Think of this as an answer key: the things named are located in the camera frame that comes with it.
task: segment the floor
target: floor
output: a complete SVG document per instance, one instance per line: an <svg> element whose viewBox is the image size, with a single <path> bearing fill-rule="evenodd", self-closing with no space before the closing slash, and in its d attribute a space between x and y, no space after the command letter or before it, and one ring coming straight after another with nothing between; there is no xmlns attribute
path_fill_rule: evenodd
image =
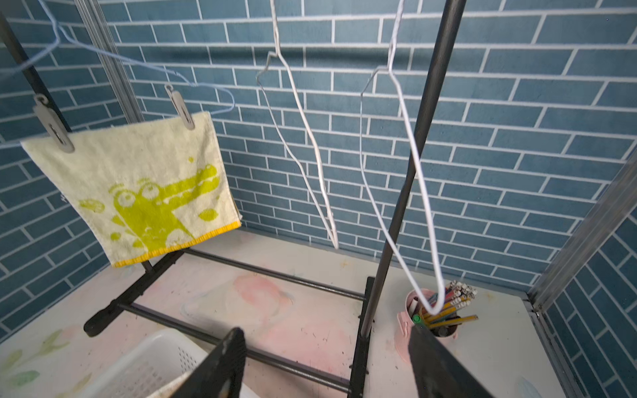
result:
<svg viewBox="0 0 637 398"><path fill-rule="evenodd" d="M228 232L195 248L358 292L364 291L366 277L377 267L367 260L245 231ZM6 384L11 375L0 373L0 396L11 388L11 397L73 397L145 336L163 328L124 313L95 338L82 331L90 316L142 272L140 265L105 269L0 345L0 364L22 350L26 360L13 371L38 374L15 388ZM417 274L416 279L421 287L435 287L430 276ZM417 396L411 366L394 348L396 315L410 290L402 270L390 268L372 330L366 397ZM218 336L238 325L251 346L345 378L362 305L190 255L182 256L136 302ZM523 378L542 397L564 397L519 297L479 288L474 303L461 314L477 314L480 319L461 326L448 349L494 397L519 398ZM47 338L55 340L56 349L43 353ZM243 382L262 398L345 396L253 360L248 360Z"/></svg>

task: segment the wall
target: wall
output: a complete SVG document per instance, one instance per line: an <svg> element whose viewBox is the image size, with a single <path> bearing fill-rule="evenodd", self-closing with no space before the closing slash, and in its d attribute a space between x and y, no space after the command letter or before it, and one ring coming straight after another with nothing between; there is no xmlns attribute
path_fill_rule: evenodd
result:
<svg viewBox="0 0 637 398"><path fill-rule="evenodd" d="M64 27L90 42L72 1L49 5ZM28 54L53 41L37 1L3 0L0 10ZM0 75L14 65L0 48ZM125 123L97 56L62 45L36 69L73 130ZM0 143L44 132L33 106L22 75L0 82ZM26 153L0 149L0 341L107 263L84 221Z"/></svg>
<svg viewBox="0 0 637 398"><path fill-rule="evenodd" d="M444 2L406 3L395 67L415 120ZM359 91L386 63L396 4L276 2L283 51L322 147L341 247L376 258L384 239L358 168ZM424 150L447 275L528 290L625 163L637 134L637 8L623 8L630 5L468 1ZM101 6L122 54L232 89L237 108L216 116L215 126L245 224L328 245L255 83L273 46L268 1ZM129 76L147 120L175 114L164 73L133 67ZM228 102L173 80L193 112ZM286 74L275 65L263 80L292 151L315 177ZM389 221L408 145L386 76L374 82L364 112L367 178ZM417 269L431 267L420 202L414 191L398 242Z"/></svg>
<svg viewBox="0 0 637 398"><path fill-rule="evenodd" d="M637 209L547 311L583 395L637 397Z"/></svg>

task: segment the clothespin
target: clothespin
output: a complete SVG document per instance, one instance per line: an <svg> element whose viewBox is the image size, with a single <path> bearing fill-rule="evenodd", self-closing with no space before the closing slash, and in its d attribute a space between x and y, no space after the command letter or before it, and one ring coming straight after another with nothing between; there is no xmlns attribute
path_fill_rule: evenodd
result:
<svg viewBox="0 0 637 398"><path fill-rule="evenodd" d="M62 120L57 116L55 111L47 106L48 99L43 94L33 96L36 105L33 107L40 123L47 130L48 135L53 138L57 146L66 153L75 151L75 147L69 138L69 132L66 130Z"/></svg>
<svg viewBox="0 0 637 398"><path fill-rule="evenodd" d="M175 91L173 86L170 84L165 85L164 88L168 93L168 97L170 97L170 100L173 102L173 105L175 106L179 117L182 118L183 124L185 124L188 130L194 130L195 122L193 121L190 112L188 112L188 108L186 108L186 104L183 101L182 95L179 94L179 91Z"/></svg>

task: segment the pink cup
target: pink cup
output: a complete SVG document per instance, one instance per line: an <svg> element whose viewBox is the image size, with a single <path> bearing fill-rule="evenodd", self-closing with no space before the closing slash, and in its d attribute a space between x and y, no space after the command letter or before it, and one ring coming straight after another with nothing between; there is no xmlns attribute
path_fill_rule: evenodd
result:
<svg viewBox="0 0 637 398"><path fill-rule="evenodd" d="M429 289L421 289L422 294L426 299L430 298L434 295L435 292ZM407 306L416 297L416 291L412 290L407 295L404 304L403 311L399 312L397 315L398 318L398 328L396 329L396 333L394 334L394 346L396 347L396 351L398 355L400 355L401 359L409 364L409 338L412 336L412 326L414 325L413 320L410 318L409 313L407 312ZM447 346L451 341L458 338L458 328L456 328L455 332L451 335L443 338L437 338L443 346Z"/></svg>

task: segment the yellow towel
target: yellow towel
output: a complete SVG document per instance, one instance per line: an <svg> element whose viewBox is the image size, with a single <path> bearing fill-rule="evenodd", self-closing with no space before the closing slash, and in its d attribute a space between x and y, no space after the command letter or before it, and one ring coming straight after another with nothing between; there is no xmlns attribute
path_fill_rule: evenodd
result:
<svg viewBox="0 0 637 398"><path fill-rule="evenodd" d="M79 132L73 153L51 138L22 146L120 267L241 226L210 114L193 119Z"/></svg>

